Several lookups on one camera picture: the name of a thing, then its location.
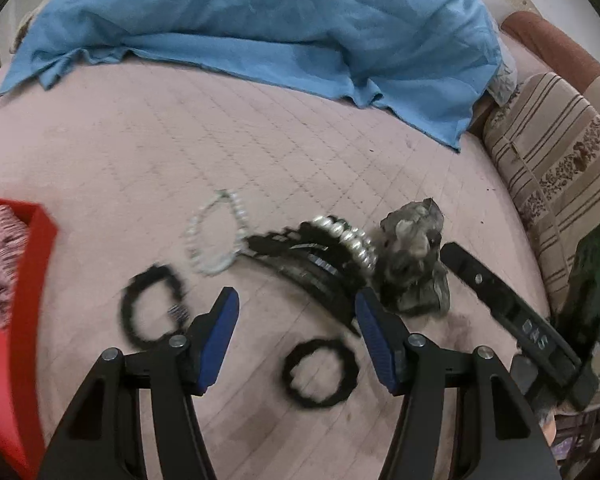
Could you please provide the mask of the grey velvet scrunchie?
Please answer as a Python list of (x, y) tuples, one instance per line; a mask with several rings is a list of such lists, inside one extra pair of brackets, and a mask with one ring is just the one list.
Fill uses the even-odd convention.
[(380, 222), (384, 246), (376, 281), (386, 309), (416, 318), (449, 312), (448, 271), (440, 261), (444, 215), (433, 198), (411, 202)]

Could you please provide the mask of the red white striped scrunchie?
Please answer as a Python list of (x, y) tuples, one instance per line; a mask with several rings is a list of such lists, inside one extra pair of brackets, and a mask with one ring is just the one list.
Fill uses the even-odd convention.
[(8, 205), (0, 205), (0, 329), (12, 319), (18, 280), (18, 266), (26, 251), (28, 226)]

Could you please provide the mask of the black white hair clip bundle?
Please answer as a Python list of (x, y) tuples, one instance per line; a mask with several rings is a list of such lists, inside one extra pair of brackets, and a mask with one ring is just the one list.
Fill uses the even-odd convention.
[(366, 233), (326, 214), (245, 239), (242, 254), (274, 270), (317, 301), (354, 336), (355, 296), (373, 277), (377, 252)]

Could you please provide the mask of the striped beige pillow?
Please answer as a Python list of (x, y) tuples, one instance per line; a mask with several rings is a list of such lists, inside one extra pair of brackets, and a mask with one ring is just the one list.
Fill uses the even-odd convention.
[(491, 114), (483, 142), (560, 312), (577, 246), (600, 224), (600, 113), (562, 77), (535, 74)]

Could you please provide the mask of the red tray box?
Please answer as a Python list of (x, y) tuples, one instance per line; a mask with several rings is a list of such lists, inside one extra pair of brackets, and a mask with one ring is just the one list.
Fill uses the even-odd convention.
[(2, 200), (30, 228), (20, 261), (12, 320), (0, 329), (0, 452), (21, 479), (38, 475), (45, 442), (36, 395), (38, 316), (57, 226), (43, 206)]

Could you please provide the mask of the grey quilted cushion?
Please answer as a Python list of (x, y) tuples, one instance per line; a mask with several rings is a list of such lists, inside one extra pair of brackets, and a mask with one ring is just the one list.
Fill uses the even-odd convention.
[(486, 87), (486, 92), (499, 107), (502, 107), (510, 100), (517, 88), (518, 70), (512, 52), (502, 39), (498, 23), (494, 18), (491, 18), (491, 23), (501, 50), (501, 64)]

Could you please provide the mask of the pink quilted bedspread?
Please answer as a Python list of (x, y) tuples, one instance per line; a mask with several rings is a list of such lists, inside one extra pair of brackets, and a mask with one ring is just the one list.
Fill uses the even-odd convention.
[(124, 348), (119, 301), (133, 275), (174, 267), (193, 314), (220, 290), (240, 297), (218, 381), (195, 408), (222, 479), (373, 479), (400, 402), (378, 382), (362, 341), (346, 403), (306, 411), (280, 390), (284, 356), (344, 330), (303, 290), (242, 259), (195, 274), (189, 218), (221, 188), (251, 229), (336, 214), (373, 229), (412, 200), (433, 198), (443, 236), (479, 258), (536, 310), (547, 301), (515, 206), (478, 136), (459, 151), (389, 113), (194, 68), (80, 66), (44, 90), (0, 95), (0, 197), (40, 203), (58, 229), (38, 322), (38, 412), (50, 437), (102, 350)]

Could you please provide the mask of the reddish brown bolster pillow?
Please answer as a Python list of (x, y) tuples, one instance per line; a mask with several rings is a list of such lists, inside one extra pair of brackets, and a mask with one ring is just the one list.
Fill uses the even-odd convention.
[(529, 11), (516, 11), (501, 31), (569, 82), (600, 113), (600, 62), (565, 32)]

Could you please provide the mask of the blue cloth sheet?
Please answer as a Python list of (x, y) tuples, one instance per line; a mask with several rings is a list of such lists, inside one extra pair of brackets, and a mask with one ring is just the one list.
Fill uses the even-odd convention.
[(50, 0), (1, 92), (130, 53), (385, 108), (450, 148), (502, 62), (481, 0)]

